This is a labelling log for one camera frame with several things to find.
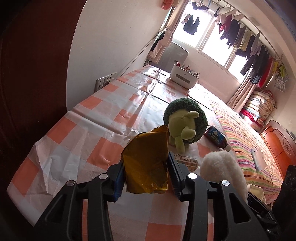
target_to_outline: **metal screw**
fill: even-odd
[[[188,174],[188,177],[190,178],[190,179],[196,179],[197,178],[197,175],[195,174],[195,173],[189,173]]]
[[[69,181],[67,181],[67,186],[73,186],[74,184],[75,184],[75,181],[73,181],[73,180],[69,180]]]
[[[103,174],[99,175],[99,178],[102,179],[102,180],[107,179],[108,178],[108,174],[103,173]]]
[[[224,186],[229,186],[230,182],[227,180],[222,180],[221,182]]]

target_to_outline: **white fluffy plush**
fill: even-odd
[[[200,176],[207,181],[216,183],[228,180],[243,200],[247,202],[246,179],[238,162],[227,151],[207,154],[200,166]]]

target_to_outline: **striped blanket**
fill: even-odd
[[[205,95],[230,139],[247,184],[261,187],[267,203],[273,202],[281,190],[283,179],[265,142],[256,131],[220,99],[212,93],[206,93],[206,91]],[[255,169],[250,152],[252,148],[260,148],[264,155],[266,167],[262,171]]]

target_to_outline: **bottle cap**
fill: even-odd
[[[223,150],[230,151],[231,150],[231,145],[229,145],[229,143],[228,143],[227,146],[225,148],[223,148]]]

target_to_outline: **green plush toy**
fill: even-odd
[[[207,128],[204,111],[189,98],[171,102],[165,110],[163,122],[170,132],[170,144],[176,145],[180,153],[185,152],[184,144],[197,142]]]

